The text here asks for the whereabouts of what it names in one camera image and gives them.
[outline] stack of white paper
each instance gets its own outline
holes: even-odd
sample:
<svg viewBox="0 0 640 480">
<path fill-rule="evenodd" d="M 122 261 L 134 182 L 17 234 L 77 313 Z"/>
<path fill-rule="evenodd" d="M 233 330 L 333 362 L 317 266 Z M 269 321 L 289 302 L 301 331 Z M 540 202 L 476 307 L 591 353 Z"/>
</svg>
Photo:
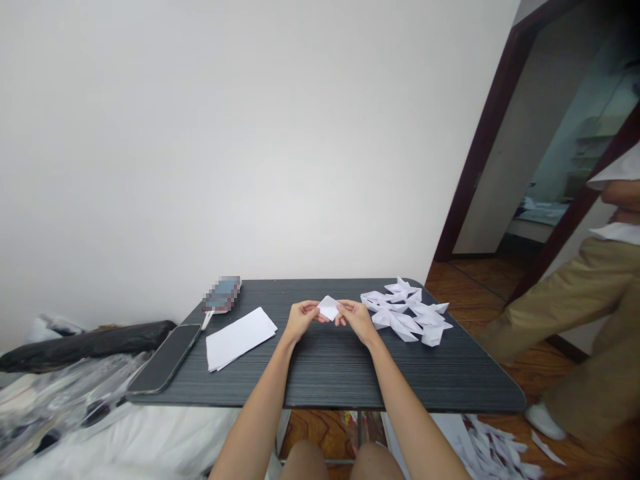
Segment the stack of white paper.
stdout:
<svg viewBox="0 0 640 480">
<path fill-rule="evenodd" d="M 371 317 L 376 330 L 391 327 L 398 337 L 405 342 L 418 341 L 414 333 L 422 336 L 422 343 L 430 347 L 440 345 L 442 332 L 453 328 L 445 322 L 441 315 L 447 310 L 448 303 L 425 305 L 422 303 L 422 289 L 412 287 L 408 282 L 398 277 L 398 283 L 385 285 L 391 293 L 376 291 L 360 295 L 360 300 L 367 308 L 374 311 Z M 404 314 L 411 310 L 416 317 Z"/>
<path fill-rule="evenodd" d="M 207 337 L 209 371 L 222 370 L 236 358 L 273 337 L 276 330 L 278 327 L 262 307 L 258 307 L 222 330 L 212 333 Z"/>
</svg>

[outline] door frame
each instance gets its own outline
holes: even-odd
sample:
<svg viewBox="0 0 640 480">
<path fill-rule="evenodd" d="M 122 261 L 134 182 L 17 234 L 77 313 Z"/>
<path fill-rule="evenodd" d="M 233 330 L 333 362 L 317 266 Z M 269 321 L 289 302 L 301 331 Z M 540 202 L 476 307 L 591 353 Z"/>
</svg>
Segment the door frame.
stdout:
<svg viewBox="0 0 640 480">
<path fill-rule="evenodd" d="M 511 29 L 451 202 L 451 208 L 435 251 L 434 261 L 445 262 L 452 258 L 453 248 L 471 206 L 478 180 L 487 164 L 489 154 L 538 32 L 583 1 L 547 0 Z M 618 134 L 613 138 L 590 177 L 606 168 L 638 141 L 640 141 L 640 102 L 636 104 Z M 598 192 L 586 186 L 578 192 L 567 212 L 549 236 L 532 268 L 524 274 L 507 304 L 522 296 L 540 280 L 596 198 L 598 198 Z"/>
</svg>

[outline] forearm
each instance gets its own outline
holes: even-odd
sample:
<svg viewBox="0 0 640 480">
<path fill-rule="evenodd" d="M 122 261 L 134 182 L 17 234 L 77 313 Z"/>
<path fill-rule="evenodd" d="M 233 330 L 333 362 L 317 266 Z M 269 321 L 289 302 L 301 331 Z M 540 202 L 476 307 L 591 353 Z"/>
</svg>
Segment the forearm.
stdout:
<svg viewBox="0 0 640 480">
<path fill-rule="evenodd" d="M 405 380 L 384 342 L 368 345 L 382 398 L 411 478 L 468 479 L 458 456 Z"/>
<path fill-rule="evenodd" d="M 610 203 L 629 212 L 640 212 L 640 181 L 612 180 L 601 194 L 604 203 Z"/>
<path fill-rule="evenodd" d="M 216 460 L 210 479 L 263 479 L 278 429 L 295 340 L 285 335 L 273 352 Z"/>
</svg>

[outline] hand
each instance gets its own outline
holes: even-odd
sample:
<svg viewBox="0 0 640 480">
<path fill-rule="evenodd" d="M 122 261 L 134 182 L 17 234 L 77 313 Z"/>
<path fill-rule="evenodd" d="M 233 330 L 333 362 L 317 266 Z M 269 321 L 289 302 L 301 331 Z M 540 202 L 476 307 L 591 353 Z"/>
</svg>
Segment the hand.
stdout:
<svg viewBox="0 0 640 480">
<path fill-rule="evenodd" d="M 320 309 L 318 308 L 319 303 L 320 302 L 316 300 L 294 303 L 291 306 L 289 321 L 287 322 L 283 337 L 286 335 L 298 343 L 313 320 L 320 323 L 330 321 L 324 315 L 320 314 Z"/>
<path fill-rule="evenodd" d="M 613 214 L 609 222 L 610 223 L 622 222 L 622 223 L 630 223 L 632 225 L 640 225 L 640 212 L 618 208 L 618 210 L 615 211 L 615 213 Z"/>
<path fill-rule="evenodd" d="M 360 341 L 367 346 L 376 338 L 380 338 L 366 306 L 353 300 L 338 300 L 338 302 L 340 305 L 338 305 L 338 316 L 335 318 L 336 325 L 346 325 L 349 322 Z"/>
</svg>

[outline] smartphone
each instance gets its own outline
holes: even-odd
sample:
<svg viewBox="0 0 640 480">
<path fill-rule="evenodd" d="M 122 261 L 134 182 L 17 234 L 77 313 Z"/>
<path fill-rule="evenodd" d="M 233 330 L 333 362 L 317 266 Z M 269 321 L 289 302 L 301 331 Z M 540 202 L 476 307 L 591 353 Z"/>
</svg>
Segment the smartphone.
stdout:
<svg viewBox="0 0 640 480">
<path fill-rule="evenodd" d="M 200 328 L 200 325 L 174 328 L 129 384 L 128 393 L 158 393 L 164 390 L 200 335 Z"/>
</svg>

